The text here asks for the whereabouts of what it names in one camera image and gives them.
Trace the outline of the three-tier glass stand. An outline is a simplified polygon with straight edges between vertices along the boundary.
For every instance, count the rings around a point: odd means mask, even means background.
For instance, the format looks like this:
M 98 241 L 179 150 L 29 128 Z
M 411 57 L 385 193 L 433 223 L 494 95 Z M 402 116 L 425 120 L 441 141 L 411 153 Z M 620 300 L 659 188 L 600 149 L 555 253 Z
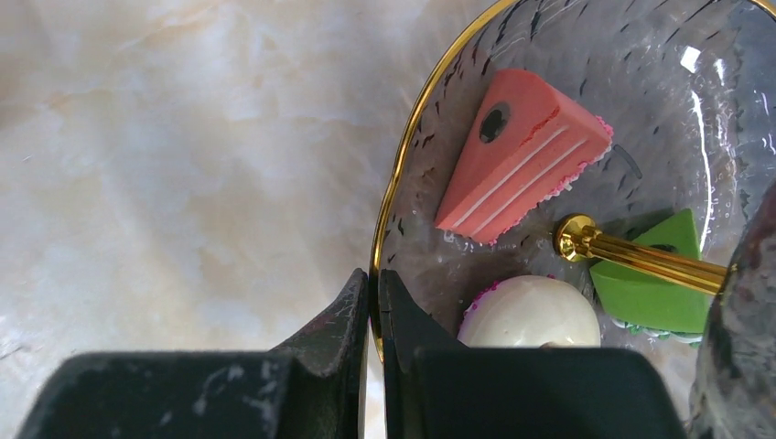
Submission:
M 775 4 L 500 1 L 372 244 L 392 438 L 775 435 Z

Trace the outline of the white glazed donut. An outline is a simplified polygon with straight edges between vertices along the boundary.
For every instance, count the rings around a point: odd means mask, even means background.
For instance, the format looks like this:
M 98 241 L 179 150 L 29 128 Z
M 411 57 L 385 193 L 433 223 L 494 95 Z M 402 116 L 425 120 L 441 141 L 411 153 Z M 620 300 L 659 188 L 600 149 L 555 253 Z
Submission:
M 471 348 L 598 348 L 601 335 L 592 305 L 573 285 L 521 275 L 475 297 L 458 340 Z

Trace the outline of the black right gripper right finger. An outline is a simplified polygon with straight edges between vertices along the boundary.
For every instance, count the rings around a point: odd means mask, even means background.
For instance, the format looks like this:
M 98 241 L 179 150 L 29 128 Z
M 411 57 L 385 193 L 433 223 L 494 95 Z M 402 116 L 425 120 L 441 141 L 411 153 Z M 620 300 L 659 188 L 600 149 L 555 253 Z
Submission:
M 657 371 L 621 348 L 468 348 L 378 277 L 391 438 L 682 438 Z

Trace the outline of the red cake slice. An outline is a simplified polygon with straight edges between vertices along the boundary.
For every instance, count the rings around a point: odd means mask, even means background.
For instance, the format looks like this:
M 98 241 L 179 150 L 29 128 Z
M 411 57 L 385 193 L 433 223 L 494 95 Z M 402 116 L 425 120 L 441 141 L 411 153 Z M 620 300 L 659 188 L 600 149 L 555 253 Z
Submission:
M 435 217 L 438 229 L 492 243 L 570 188 L 611 148 L 613 129 L 539 75 L 497 71 Z

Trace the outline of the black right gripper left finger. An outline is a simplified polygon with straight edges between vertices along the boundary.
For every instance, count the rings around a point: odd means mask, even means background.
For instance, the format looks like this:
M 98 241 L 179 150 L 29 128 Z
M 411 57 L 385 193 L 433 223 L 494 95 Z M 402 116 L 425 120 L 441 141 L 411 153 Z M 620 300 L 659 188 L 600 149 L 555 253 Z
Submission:
M 267 351 L 97 352 L 66 360 L 22 438 L 360 438 L 368 277 Z

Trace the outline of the green cake slice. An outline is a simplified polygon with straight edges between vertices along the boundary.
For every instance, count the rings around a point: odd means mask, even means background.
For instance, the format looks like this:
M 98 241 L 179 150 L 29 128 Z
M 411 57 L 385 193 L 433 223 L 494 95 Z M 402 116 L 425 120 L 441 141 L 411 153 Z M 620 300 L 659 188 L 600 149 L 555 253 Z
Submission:
M 634 241 L 689 259 L 700 258 L 691 209 L 673 214 Z M 710 304 L 705 294 L 613 262 L 598 262 L 589 272 L 598 300 L 616 327 L 690 345 L 702 340 Z

